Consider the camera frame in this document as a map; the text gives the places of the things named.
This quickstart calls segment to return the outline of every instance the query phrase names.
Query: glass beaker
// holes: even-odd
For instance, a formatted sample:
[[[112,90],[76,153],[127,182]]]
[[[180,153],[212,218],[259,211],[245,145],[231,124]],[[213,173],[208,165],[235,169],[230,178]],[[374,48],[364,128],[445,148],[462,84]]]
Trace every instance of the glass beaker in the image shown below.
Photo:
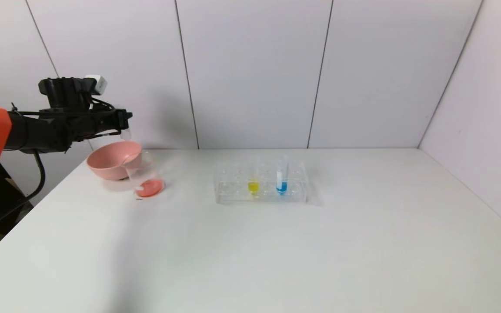
[[[122,166],[127,170],[137,196],[155,196],[164,189],[165,183],[160,179],[155,158],[149,151],[129,155]]]

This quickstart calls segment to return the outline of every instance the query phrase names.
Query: cable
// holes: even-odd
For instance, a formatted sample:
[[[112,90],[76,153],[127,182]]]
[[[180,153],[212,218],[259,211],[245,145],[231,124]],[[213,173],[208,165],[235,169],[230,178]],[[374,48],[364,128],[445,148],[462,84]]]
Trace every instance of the cable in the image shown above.
[[[42,160],[40,160],[40,154],[38,150],[33,150],[34,158],[36,158],[36,164],[38,164],[38,168],[40,169],[40,182],[38,183],[38,187],[31,194],[29,194],[26,198],[22,199],[18,204],[16,204],[10,210],[7,210],[3,214],[0,215],[0,220],[11,214],[14,210],[21,208],[26,202],[30,201],[30,199],[34,198],[37,194],[40,193],[44,183],[46,182],[46,171],[43,168]]]
[[[110,109],[114,110],[115,107],[109,103],[107,103],[106,101],[101,101],[100,99],[96,99],[96,98],[92,98],[93,101],[96,101],[98,103],[101,103],[103,105],[107,105]]]

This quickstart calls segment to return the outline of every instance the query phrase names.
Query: white wall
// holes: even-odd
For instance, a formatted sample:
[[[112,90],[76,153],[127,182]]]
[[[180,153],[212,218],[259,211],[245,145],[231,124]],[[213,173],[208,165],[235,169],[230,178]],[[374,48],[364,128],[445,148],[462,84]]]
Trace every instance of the white wall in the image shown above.
[[[177,0],[201,148],[306,148],[330,0]]]
[[[417,147],[480,2],[334,0],[309,147]]]
[[[48,107],[38,82],[55,77],[50,59],[36,31],[26,2],[0,0],[0,107],[10,103],[22,111]],[[91,152],[88,143],[75,143],[67,152],[42,155],[46,184],[31,202],[35,205]],[[36,189],[40,175],[34,157],[19,151],[3,152],[0,162],[25,194]]]
[[[501,216],[501,0],[486,0],[420,148]]]
[[[58,74],[103,75],[100,99],[133,112],[133,140],[145,148],[197,147],[175,0],[28,2]]]

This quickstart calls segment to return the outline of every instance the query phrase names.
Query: pink plastic bowl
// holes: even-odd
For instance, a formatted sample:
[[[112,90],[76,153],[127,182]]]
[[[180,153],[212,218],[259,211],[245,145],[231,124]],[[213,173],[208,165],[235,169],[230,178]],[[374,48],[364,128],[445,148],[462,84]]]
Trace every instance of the pink plastic bowl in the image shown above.
[[[142,150],[143,147],[134,141],[119,141],[92,152],[86,159],[86,164],[94,174],[104,180],[122,180],[128,175],[121,164],[129,155],[140,153]]]

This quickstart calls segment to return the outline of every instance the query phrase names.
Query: white table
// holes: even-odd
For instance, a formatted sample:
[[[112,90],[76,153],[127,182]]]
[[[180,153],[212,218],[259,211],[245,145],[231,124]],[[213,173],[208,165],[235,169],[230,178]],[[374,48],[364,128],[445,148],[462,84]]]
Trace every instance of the white table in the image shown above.
[[[155,153],[159,196],[81,164],[2,240],[0,313],[501,313],[501,218],[423,151],[285,150],[310,203],[237,206],[249,151]]]

